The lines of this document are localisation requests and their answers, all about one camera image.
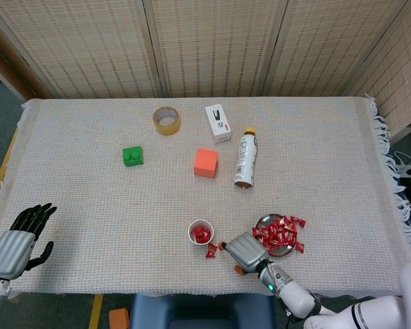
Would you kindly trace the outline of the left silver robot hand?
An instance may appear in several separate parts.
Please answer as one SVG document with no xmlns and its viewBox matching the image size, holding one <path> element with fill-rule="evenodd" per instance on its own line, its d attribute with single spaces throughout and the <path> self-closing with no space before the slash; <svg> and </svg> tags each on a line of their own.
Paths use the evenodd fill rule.
<svg viewBox="0 0 411 329">
<path fill-rule="evenodd" d="M 45 263 L 50 257 L 54 242 L 49 241 L 43 253 L 32 258 L 38 241 L 51 215 L 57 210 L 51 203 L 36 205 L 22 211 L 9 230 L 0 238 L 0 280 L 15 280 L 23 272 Z"/>
</svg>

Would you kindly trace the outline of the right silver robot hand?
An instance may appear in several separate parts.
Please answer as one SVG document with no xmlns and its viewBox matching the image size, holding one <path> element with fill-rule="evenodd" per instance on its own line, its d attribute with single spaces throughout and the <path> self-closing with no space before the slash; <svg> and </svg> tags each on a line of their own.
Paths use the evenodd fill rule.
<svg viewBox="0 0 411 329">
<path fill-rule="evenodd" d="M 221 241 L 219 246 L 227 251 L 246 273 L 261 273 L 269 261 L 267 250 L 249 232 L 243 232 L 230 242 Z"/>
</svg>

